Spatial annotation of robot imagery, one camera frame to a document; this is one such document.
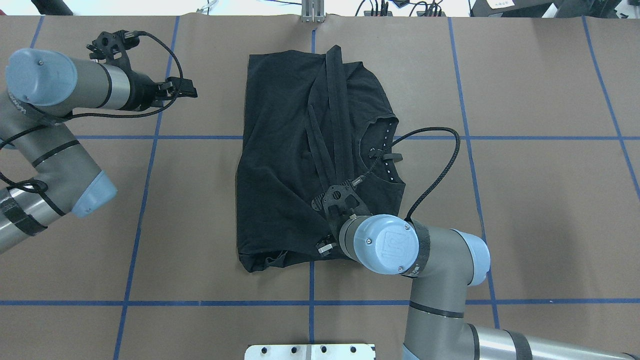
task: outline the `horizontal blue line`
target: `horizontal blue line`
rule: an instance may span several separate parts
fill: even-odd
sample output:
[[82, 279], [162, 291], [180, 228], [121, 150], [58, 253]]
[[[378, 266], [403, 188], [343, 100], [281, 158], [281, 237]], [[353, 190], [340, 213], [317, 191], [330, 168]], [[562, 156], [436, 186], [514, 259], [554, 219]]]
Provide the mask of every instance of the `horizontal blue line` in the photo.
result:
[[[497, 299], [498, 305], [537, 304], [640, 304], [636, 298], [608, 299]], [[130, 300], [128, 306], [308, 306], [308, 300]], [[489, 299], [467, 300], [467, 305], [491, 305]], [[110, 300], [0, 300], [0, 306], [122, 306], [122, 301]], [[409, 300], [315, 300], [315, 306], [407, 306]]]
[[[153, 140], [153, 135], [78, 135], [76, 138], [80, 140]], [[491, 136], [491, 135], [472, 135], [460, 136], [466, 140], [620, 140], [617, 136], [525, 136], [525, 135], [508, 135], [508, 136]], [[640, 140], [640, 136], [622, 136], [622, 140]], [[158, 139], [163, 140], [242, 140], [242, 135], [159, 135]], [[453, 136], [409, 136], [406, 140], [453, 140]]]

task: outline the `white paper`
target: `white paper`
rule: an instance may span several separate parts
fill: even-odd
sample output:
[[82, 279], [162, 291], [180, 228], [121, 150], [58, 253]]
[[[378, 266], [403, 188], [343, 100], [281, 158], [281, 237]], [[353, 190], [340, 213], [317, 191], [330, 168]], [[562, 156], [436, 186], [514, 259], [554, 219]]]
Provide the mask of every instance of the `white paper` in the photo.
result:
[[486, 0], [486, 2], [492, 9], [508, 8], [509, 6], [515, 5], [513, 0]]

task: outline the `black garment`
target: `black garment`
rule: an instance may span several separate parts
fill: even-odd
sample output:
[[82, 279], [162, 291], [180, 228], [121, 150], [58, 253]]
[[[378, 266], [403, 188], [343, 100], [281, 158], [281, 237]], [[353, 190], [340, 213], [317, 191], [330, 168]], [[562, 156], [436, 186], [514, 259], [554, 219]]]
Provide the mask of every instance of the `black garment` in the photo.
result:
[[[249, 272], [322, 258], [330, 235], [311, 202], [329, 186], [363, 174], [371, 149], [390, 146], [397, 126], [382, 86], [340, 47], [251, 55], [243, 153], [237, 170], [237, 247]], [[404, 183], [381, 163], [356, 192], [373, 214], [397, 215]]]

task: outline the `vertical blue line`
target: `vertical blue line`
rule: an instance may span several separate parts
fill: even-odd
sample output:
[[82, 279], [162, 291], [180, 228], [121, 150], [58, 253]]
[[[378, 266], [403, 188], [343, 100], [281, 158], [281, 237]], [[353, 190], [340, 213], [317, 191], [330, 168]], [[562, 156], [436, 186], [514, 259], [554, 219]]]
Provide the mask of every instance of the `vertical blue line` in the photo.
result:
[[33, 34], [33, 39], [31, 40], [31, 45], [29, 46], [32, 49], [34, 46], [36, 46], [36, 41], [38, 40], [38, 35], [40, 34], [40, 29], [42, 29], [43, 22], [44, 22], [44, 15], [40, 17], [40, 20], [38, 21], [38, 26], [36, 27], [36, 32], [35, 34]]
[[[175, 17], [175, 24], [173, 26], [173, 38], [171, 41], [171, 50], [175, 48], [175, 39], [178, 35], [178, 25], [180, 24], [180, 17]], [[165, 77], [168, 78], [171, 72], [171, 60], [172, 57], [169, 55], [169, 60], [166, 64], [166, 74]], [[145, 216], [145, 209], [147, 207], [147, 197], [149, 194], [149, 182], [151, 180], [151, 171], [154, 167], [154, 161], [156, 159], [156, 149], [158, 143], [158, 136], [160, 134], [160, 126], [162, 125], [162, 116], [164, 112], [158, 114], [158, 118], [156, 121], [156, 131], [154, 133], [154, 142], [151, 146], [151, 155], [149, 157], [149, 165], [147, 167], [147, 179], [145, 180], [145, 188], [142, 193], [142, 203], [140, 205], [140, 214], [138, 216], [138, 226], [136, 228], [136, 238], [133, 243], [133, 251], [131, 253], [131, 263], [129, 265], [129, 275], [127, 276], [127, 287], [124, 293], [124, 302], [122, 304], [122, 312], [120, 313], [120, 325], [118, 326], [118, 337], [116, 338], [116, 345], [113, 352], [113, 360], [118, 360], [120, 357], [120, 346], [122, 344], [122, 336], [124, 334], [124, 325], [127, 319], [127, 309], [129, 307], [129, 296], [131, 294], [131, 284], [133, 282], [133, 273], [136, 269], [136, 259], [138, 257], [138, 246], [140, 245], [140, 235], [142, 233], [142, 220]]]
[[634, 167], [631, 164], [631, 159], [629, 158], [629, 153], [627, 152], [627, 146], [625, 145], [625, 140], [622, 138], [622, 132], [620, 131], [620, 126], [618, 125], [618, 119], [616, 118], [615, 112], [613, 112], [613, 106], [611, 105], [611, 99], [609, 98], [607, 87], [604, 85], [604, 80], [602, 79], [602, 73], [600, 73], [598, 60], [596, 60], [596, 54], [593, 50], [593, 44], [591, 43], [591, 35], [589, 34], [589, 26], [587, 26], [587, 18], [584, 15], [582, 16], [582, 25], [584, 26], [584, 33], [587, 36], [587, 44], [589, 45], [589, 52], [591, 53], [593, 66], [596, 69], [596, 75], [598, 76], [598, 81], [600, 82], [600, 87], [602, 88], [604, 99], [607, 102], [607, 107], [609, 108], [609, 114], [611, 114], [611, 120], [613, 121], [613, 126], [616, 128], [616, 134], [618, 135], [618, 140], [620, 141], [620, 147], [622, 148], [622, 153], [625, 156], [627, 167], [629, 168], [629, 172], [631, 173], [631, 180], [633, 181], [634, 186], [636, 188], [636, 195], [640, 200], [640, 186], [638, 185], [636, 173], [634, 172]]
[[[462, 112], [462, 123], [465, 128], [467, 153], [469, 156], [469, 164], [471, 166], [471, 180], [474, 184], [474, 194], [476, 196], [476, 209], [478, 217], [480, 219], [480, 226], [482, 227], [482, 239], [486, 243], [486, 232], [484, 231], [484, 217], [482, 215], [482, 205], [480, 203], [480, 191], [478, 190], [478, 183], [476, 177], [476, 164], [474, 163], [474, 157], [471, 149], [471, 139], [469, 133], [469, 124], [467, 122], [467, 109], [465, 107], [465, 98], [462, 94], [462, 81], [460, 80], [460, 68], [458, 67], [458, 54], [456, 52], [456, 40], [453, 35], [453, 23], [451, 18], [447, 18], [449, 21], [449, 36], [451, 38], [451, 52], [453, 54], [453, 65], [456, 70], [456, 81], [458, 82], [458, 97], [460, 98], [460, 110]], [[493, 287], [493, 274], [491, 270], [487, 273], [487, 281], [489, 283], [489, 294], [491, 296], [491, 307], [493, 310], [493, 325], [496, 329], [500, 329], [500, 318], [498, 317], [498, 305], [495, 301], [495, 289]]]
[[[311, 53], [316, 53], [316, 29], [311, 31]], [[315, 335], [315, 304], [316, 299], [316, 263], [309, 263], [309, 343], [316, 342]]]

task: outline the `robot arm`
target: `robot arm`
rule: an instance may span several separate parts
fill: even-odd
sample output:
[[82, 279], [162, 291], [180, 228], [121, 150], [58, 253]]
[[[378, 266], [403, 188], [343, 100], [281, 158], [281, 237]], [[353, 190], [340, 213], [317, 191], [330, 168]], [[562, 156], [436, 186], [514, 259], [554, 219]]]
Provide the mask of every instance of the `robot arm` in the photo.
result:
[[[180, 78], [155, 83], [131, 70], [126, 50], [139, 36], [158, 41], [176, 60]], [[6, 69], [8, 89], [0, 94], [0, 140], [12, 145], [38, 174], [0, 191], [0, 254], [34, 236], [68, 212], [85, 217], [110, 201], [116, 188], [64, 125], [82, 116], [143, 117], [169, 107], [178, 97], [197, 97], [173, 52], [144, 31], [103, 32], [87, 48], [90, 60], [38, 49], [18, 50]], [[163, 105], [163, 100], [170, 100]], [[156, 111], [139, 115], [79, 114], [75, 108]]]
[[352, 216], [339, 246], [369, 270], [413, 277], [403, 360], [637, 359], [465, 323], [467, 287], [481, 284], [490, 267], [477, 236], [392, 215]]

